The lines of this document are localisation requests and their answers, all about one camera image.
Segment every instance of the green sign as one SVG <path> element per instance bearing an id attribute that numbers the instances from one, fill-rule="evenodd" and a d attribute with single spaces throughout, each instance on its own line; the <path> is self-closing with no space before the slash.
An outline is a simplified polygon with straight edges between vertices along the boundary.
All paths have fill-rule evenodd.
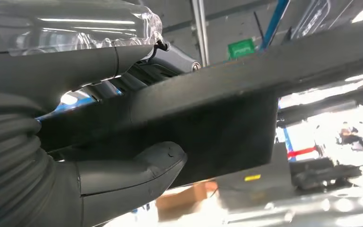
<path id="1" fill-rule="evenodd" d="M 227 46 L 229 60 L 234 60 L 239 57 L 255 52 L 255 45 L 252 39 L 241 40 Z"/>

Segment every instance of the clear plastic bag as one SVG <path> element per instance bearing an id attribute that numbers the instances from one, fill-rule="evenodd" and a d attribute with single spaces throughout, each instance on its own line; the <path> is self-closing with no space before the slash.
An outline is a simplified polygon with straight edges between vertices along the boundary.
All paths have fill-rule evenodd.
<path id="1" fill-rule="evenodd" d="M 150 45 L 158 15 L 121 0 L 0 1 L 0 53 L 12 56 Z"/>

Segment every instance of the person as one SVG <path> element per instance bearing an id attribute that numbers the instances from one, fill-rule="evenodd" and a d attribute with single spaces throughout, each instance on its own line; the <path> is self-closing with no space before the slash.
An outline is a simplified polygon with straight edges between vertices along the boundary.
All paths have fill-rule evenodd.
<path id="1" fill-rule="evenodd" d="M 347 122 L 343 122 L 343 127 L 340 131 L 342 144 L 352 144 L 354 142 L 358 142 L 363 147 L 363 138 L 356 135 L 357 133 L 358 130 L 355 127 L 349 127 Z"/>

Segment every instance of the yellow sticker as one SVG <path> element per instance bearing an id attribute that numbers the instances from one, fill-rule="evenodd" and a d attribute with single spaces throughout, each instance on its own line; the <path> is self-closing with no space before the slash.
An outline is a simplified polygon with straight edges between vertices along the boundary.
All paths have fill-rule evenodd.
<path id="1" fill-rule="evenodd" d="M 252 176 L 246 176 L 244 178 L 244 181 L 253 181 L 253 180 L 258 180 L 261 178 L 261 174 L 258 175 L 252 175 Z"/>

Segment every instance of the garage ceiling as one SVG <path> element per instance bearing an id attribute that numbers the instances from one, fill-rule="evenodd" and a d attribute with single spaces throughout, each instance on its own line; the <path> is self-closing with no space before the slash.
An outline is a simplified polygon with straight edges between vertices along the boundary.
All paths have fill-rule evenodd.
<path id="1" fill-rule="evenodd" d="M 164 37 L 188 55 L 200 60 L 190 0 L 129 2 L 143 4 L 159 15 Z M 294 29 L 298 25 L 310 3 L 310 0 L 291 0 L 272 45 L 279 45 L 288 29 Z M 204 0 L 210 63 L 227 60 L 228 44 L 248 38 L 252 38 L 256 45 L 260 44 L 262 40 L 253 12 L 256 11 L 265 32 L 276 5 L 277 0 Z M 362 9 L 363 0 L 330 0 L 330 12 L 317 32 L 327 30 L 332 23 L 333 27 L 349 23 Z"/>

